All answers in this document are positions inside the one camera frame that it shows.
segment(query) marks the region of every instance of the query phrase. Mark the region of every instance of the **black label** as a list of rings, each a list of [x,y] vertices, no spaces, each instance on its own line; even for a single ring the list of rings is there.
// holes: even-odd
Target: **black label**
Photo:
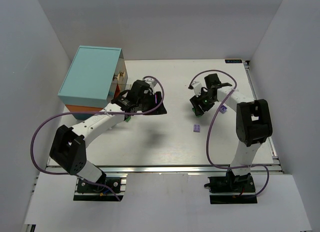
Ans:
[[[241,59],[225,59],[226,64],[242,64]]]

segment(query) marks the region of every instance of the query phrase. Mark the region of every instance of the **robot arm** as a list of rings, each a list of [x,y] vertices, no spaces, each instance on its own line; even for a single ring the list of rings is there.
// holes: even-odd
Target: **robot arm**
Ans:
[[[193,82],[189,87],[195,93],[190,102],[196,116],[203,115],[215,102],[221,102],[233,90],[231,84],[221,83],[217,74],[210,74],[204,80],[206,87],[202,87],[199,82]],[[268,103],[264,99],[254,100],[237,90],[225,103],[236,112],[236,134],[239,139],[230,167],[250,166],[261,144],[273,132]],[[250,167],[231,169],[227,172],[227,183],[231,187],[237,187],[236,184],[243,186],[249,181],[250,172]]]
[[[50,157],[70,175],[76,175],[88,181],[104,184],[106,174],[87,160],[86,148],[106,130],[123,122],[129,116],[108,114],[110,112],[135,113],[155,108],[162,100],[160,91],[154,92],[157,82],[154,79],[137,80],[130,90],[125,90],[113,99],[102,112],[72,127],[62,125],[56,131]],[[163,104],[151,112],[151,115],[166,114]]]

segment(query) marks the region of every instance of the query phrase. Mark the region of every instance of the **small purple object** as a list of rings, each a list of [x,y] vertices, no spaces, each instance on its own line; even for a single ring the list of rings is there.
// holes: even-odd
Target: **small purple object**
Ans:
[[[225,107],[224,105],[222,105],[222,107],[220,108],[220,112],[222,114],[224,114],[227,111],[227,107]]]
[[[200,124],[194,124],[193,125],[193,132],[200,132]]]

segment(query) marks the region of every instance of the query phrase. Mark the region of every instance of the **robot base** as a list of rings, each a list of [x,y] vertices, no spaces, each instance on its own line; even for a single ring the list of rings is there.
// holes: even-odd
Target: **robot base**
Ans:
[[[257,197],[252,194],[256,192],[255,183],[252,177],[245,184],[239,187],[226,185],[225,176],[209,177],[209,183],[204,185],[210,189],[210,204],[257,204]]]
[[[119,194],[121,188],[120,177],[106,177],[105,185],[109,186],[116,194]],[[94,186],[86,183],[82,179],[79,179],[76,186],[76,191],[73,196],[74,201],[118,201],[117,198],[108,191],[107,193],[100,196],[101,193],[106,192],[107,189],[99,186]]]

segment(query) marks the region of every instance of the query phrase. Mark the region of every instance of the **wall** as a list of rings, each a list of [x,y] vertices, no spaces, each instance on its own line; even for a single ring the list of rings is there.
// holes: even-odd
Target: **wall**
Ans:
[[[312,231],[320,232],[320,0],[283,0],[251,61],[260,98],[268,100],[273,139],[293,174]]]
[[[0,231],[19,232],[38,174],[30,140],[43,120],[61,111],[57,94],[70,60],[37,0],[0,0],[0,24]],[[53,126],[36,140],[42,167]]]
[[[282,0],[39,0],[73,59],[79,45],[126,60],[250,59]]]

